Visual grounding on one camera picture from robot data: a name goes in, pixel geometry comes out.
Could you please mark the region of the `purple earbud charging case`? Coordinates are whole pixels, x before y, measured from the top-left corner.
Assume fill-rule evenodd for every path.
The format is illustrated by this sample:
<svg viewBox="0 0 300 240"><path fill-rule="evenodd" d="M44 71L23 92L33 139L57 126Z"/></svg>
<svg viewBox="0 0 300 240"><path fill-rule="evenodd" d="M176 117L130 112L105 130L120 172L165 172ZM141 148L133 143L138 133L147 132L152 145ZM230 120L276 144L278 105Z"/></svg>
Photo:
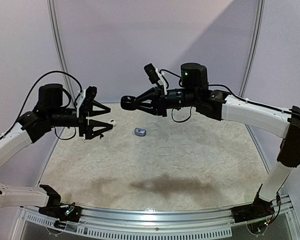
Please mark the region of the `purple earbud charging case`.
<svg viewBox="0 0 300 240"><path fill-rule="evenodd" d="M147 135L147 131L143 128L136 127L134 129L134 134L138 137L145 137Z"/></svg>

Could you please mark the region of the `black earbud case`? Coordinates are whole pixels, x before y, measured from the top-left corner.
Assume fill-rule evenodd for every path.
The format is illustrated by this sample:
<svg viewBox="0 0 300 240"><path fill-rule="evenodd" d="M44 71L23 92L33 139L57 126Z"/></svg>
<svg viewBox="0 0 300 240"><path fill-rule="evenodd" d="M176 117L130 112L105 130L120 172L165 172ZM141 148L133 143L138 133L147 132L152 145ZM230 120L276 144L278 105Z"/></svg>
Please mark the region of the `black earbud case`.
<svg viewBox="0 0 300 240"><path fill-rule="evenodd" d="M138 108L136 97L124 95L120 100L120 107L126 111L135 111Z"/></svg>

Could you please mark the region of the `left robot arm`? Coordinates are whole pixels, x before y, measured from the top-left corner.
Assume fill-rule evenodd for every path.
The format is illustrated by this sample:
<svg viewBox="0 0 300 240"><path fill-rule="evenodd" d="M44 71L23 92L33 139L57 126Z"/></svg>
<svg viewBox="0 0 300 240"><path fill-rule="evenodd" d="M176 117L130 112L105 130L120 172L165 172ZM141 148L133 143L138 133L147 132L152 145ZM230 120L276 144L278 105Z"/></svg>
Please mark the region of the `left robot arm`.
<svg viewBox="0 0 300 240"><path fill-rule="evenodd" d="M92 119L111 111L95 100L95 86L81 91L75 108L63 104L63 95L67 93L59 83L46 84L38 89L38 101L34 109L19 116L12 128L0 137L0 167L53 128L77 128L79 136L86 140L113 129L110 123ZM65 211L61 196L49 185L8 187L0 183L0 208L14 206L45 208L53 217L60 217Z"/></svg>

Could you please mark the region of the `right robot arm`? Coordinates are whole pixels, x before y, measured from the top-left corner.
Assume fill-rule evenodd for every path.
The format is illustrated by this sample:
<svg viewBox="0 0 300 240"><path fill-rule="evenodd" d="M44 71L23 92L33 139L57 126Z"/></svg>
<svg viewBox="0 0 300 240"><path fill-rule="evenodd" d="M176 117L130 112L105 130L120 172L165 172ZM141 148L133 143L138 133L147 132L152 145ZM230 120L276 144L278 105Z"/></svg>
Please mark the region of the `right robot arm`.
<svg viewBox="0 0 300 240"><path fill-rule="evenodd" d="M151 63L144 67L152 84L162 81L138 97L131 108L165 117L168 109L194 107L196 112L218 121L238 122L270 132L282 139L277 162L249 206L252 218L268 210L268 203L280 190L292 169L300 164L300 109L279 108L236 96L230 90L210 90L204 65L189 62L180 66L180 88L167 89L161 70Z"/></svg>

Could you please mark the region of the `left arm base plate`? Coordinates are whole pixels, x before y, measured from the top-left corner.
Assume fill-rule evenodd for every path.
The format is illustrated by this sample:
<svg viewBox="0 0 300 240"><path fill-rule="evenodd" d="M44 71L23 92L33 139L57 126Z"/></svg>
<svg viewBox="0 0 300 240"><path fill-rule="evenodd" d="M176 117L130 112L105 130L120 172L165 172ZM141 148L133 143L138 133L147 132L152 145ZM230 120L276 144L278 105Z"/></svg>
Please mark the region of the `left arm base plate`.
<svg viewBox="0 0 300 240"><path fill-rule="evenodd" d="M38 212L42 215L59 219L61 222L78 223L83 208L75 204L64 204L59 206L40 207Z"/></svg>

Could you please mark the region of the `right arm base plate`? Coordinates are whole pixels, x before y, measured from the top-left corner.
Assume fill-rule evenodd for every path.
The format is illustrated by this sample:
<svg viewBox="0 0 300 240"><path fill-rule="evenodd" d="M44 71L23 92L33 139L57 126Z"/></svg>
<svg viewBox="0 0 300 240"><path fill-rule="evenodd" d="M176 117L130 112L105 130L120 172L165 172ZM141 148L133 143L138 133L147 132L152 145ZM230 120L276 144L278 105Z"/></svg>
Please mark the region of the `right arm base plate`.
<svg viewBox="0 0 300 240"><path fill-rule="evenodd" d="M281 206L277 206L277 211L272 204L270 205L254 205L246 204L231 208L231 216L235 223L243 223L264 219L264 225L269 225L276 220L281 211Z"/></svg>

